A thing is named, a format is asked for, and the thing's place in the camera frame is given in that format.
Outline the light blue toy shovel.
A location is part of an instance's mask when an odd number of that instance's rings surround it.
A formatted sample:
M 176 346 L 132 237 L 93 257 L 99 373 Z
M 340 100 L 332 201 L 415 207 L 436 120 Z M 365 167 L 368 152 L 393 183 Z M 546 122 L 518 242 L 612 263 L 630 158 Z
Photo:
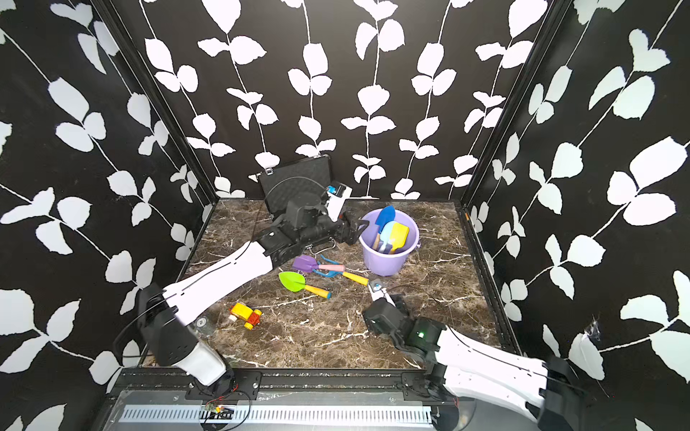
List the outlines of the light blue toy shovel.
M 395 220 L 388 222 L 380 235 L 380 244 L 378 251 L 380 253 L 387 253 L 387 249 L 393 249 L 393 243 L 394 243 L 394 230 L 395 230 L 395 225 L 396 222 Z

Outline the blue toy shovel tan handle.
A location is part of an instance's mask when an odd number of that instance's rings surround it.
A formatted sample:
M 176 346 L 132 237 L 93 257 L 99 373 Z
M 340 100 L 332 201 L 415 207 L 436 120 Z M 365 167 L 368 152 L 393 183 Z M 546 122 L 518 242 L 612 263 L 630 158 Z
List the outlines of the blue toy shovel tan handle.
M 372 249 L 377 251 L 380 241 L 381 241 L 381 235 L 386 227 L 386 225 L 390 222 L 393 222 L 395 220 L 395 208 L 391 205 L 382 208 L 381 211 L 379 212 L 377 219 L 375 220 L 375 224 L 377 226 L 377 235 L 375 238 L 375 242 L 372 245 Z

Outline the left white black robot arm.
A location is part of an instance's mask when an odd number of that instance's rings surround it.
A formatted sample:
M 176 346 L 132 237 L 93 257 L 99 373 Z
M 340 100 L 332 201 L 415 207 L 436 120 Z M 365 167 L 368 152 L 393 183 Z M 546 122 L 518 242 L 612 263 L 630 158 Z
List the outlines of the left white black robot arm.
M 305 249 L 328 240 L 353 245 L 368 226 L 365 219 L 352 219 L 335 197 L 322 201 L 303 194 L 230 256 L 168 287 L 152 283 L 140 290 L 132 323 L 158 364 L 185 371 L 206 393 L 228 393 L 235 386 L 232 368 L 190 325 L 220 299 Z

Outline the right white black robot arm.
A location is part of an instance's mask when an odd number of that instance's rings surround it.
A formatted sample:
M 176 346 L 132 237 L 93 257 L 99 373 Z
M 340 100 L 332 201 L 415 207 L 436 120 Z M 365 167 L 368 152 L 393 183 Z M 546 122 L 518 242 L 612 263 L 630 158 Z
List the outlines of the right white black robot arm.
M 541 430 L 582 430 L 586 393 L 560 357 L 521 357 L 425 317 L 410 316 L 400 296 L 377 292 L 363 311 L 368 330 L 428 368 L 426 388 L 440 400 L 482 400 L 517 413 Z

